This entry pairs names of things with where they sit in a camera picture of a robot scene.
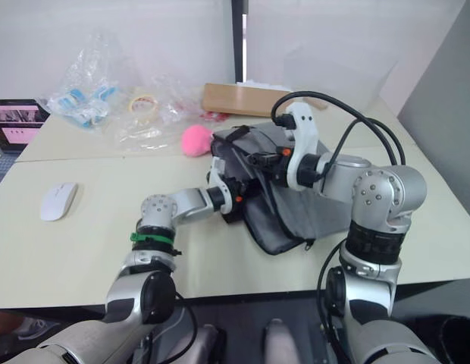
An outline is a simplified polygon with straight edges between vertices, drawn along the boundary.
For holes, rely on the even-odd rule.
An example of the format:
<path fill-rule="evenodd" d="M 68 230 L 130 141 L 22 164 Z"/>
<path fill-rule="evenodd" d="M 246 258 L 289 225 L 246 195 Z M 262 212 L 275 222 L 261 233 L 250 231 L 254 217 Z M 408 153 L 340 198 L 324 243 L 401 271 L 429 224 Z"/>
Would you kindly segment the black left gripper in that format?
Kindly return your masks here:
<path fill-rule="evenodd" d="M 259 179 L 237 180 L 235 177 L 229 177 L 224 182 L 232 197 L 232 209 L 222 217 L 227 224 L 232 224 L 243 220 L 244 206 L 249 199 L 258 196 L 263 189 Z"/>

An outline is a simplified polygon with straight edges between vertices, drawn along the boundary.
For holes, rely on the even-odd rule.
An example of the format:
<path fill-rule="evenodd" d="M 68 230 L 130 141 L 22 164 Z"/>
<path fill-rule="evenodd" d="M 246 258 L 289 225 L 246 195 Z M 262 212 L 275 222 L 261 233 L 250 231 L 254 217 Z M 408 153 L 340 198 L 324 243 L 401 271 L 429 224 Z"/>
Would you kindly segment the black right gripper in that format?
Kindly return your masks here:
<path fill-rule="evenodd" d="M 287 187 L 289 162 L 293 156 L 293 148 L 277 146 L 274 152 L 256 152 L 248 155 L 248 162 L 257 168 L 267 180 Z"/>

